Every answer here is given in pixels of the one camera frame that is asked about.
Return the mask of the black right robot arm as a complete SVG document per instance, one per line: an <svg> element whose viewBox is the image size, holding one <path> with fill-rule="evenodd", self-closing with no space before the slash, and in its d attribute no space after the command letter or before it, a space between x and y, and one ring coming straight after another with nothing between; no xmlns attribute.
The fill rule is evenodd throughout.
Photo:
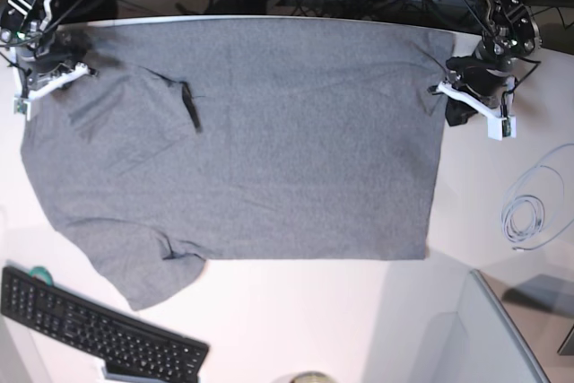
<svg viewBox="0 0 574 383"><path fill-rule="evenodd" d="M1 6L1 46L13 48L24 83L39 88L70 74L85 48L57 32L62 24L117 17L117 0L5 0Z"/></svg>

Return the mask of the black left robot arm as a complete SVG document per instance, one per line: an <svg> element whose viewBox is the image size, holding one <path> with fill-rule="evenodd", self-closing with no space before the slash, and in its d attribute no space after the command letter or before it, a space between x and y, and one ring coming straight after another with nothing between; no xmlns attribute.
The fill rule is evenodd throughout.
<svg viewBox="0 0 574 383"><path fill-rule="evenodd" d="M540 32L523 0L464 0L482 26L481 41L465 57L451 57L446 83L462 97L451 96L446 119L450 126L463 125L480 110L477 102L501 118L503 135L510 134L511 103L521 81L513 73L520 60L530 60L541 45Z"/></svg>

